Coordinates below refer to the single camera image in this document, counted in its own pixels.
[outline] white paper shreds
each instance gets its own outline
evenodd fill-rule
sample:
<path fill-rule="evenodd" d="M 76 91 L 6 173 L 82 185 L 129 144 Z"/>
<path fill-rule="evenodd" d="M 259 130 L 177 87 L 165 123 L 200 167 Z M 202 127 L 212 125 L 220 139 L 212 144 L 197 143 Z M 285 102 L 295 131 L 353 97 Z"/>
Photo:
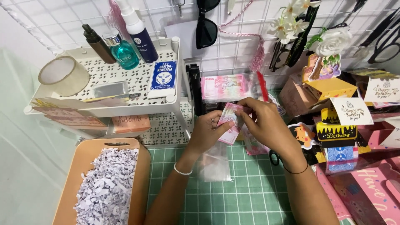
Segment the white paper shreds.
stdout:
<path fill-rule="evenodd" d="M 138 149 L 103 149 L 77 193 L 77 225 L 127 225 Z"/>

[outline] black string bracelet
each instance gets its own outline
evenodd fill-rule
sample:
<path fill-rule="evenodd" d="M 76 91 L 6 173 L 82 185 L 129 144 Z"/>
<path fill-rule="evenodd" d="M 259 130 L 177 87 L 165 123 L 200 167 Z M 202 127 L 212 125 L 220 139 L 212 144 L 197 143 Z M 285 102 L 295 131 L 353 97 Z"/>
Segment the black string bracelet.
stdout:
<path fill-rule="evenodd" d="M 282 162 L 282 165 L 283 165 L 283 168 L 285 168 L 285 170 L 286 170 L 288 173 L 290 173 L 290 174 L 301 174 L 301 173 L 304 173 L 304 172 L 308 169 L 308 163 L 307 163 L 307 167 L 306 167 L 305 170 L 303 170 L 303 171 L 300 172 L 300 173 L 292 173 L 292 172 L 290 172 L 288 169 L 286 169 L 285 164 L 284 164 L 283 162 Z"/>

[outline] perfume bottle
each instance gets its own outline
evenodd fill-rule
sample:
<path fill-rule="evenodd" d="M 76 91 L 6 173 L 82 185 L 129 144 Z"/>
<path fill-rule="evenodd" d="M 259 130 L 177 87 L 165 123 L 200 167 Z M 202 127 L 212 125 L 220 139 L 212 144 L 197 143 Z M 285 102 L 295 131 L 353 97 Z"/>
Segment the perfume bottle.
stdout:
<path fill-rule="evenodd" d="M 139 64 L 139 58 L 132 46 L 122 40 L 119 32 L 113 30 L 103 35 L 104 40 L 110 45 L 110 50 L 114 58 L 124 70 L 130 70 Z"/>

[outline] spray bottle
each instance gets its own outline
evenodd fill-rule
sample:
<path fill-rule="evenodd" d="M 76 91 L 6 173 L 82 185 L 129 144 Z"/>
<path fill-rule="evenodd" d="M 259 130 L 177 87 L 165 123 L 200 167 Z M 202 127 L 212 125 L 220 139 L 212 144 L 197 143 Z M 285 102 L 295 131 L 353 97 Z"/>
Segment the spray bottle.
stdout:
<path fill-rule="evenodd" d="M 128 0 L 115 0 L 115 2 L 120 7 L 121 15 L 126 23 L 126 30 L 142 55 L 143 61 L 147 65 L 152 65 L 158 59 L 158 54 L 143 21 L 139 19 Z"/>

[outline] white cord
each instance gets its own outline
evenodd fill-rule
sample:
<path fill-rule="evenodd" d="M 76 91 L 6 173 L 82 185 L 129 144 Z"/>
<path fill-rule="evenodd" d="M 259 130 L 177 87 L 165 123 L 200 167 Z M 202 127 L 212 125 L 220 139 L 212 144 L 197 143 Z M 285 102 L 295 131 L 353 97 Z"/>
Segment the white cord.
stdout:
<path fill-rule="evenodd" d="M 193 172 L 193 169 L 192 169 L 192 171 L 191 171 L 190 173 L 182 173 L 181 171 L 179 171 L 179 170 L 176 169 L 176 163 L 174 164 L 174 170 L 175 170 L 177 173 L 182 174 L 182 175 L 185 175 L 185 176 L 190 175 L 190 174 L 192 174 L 192 172 Z"/>

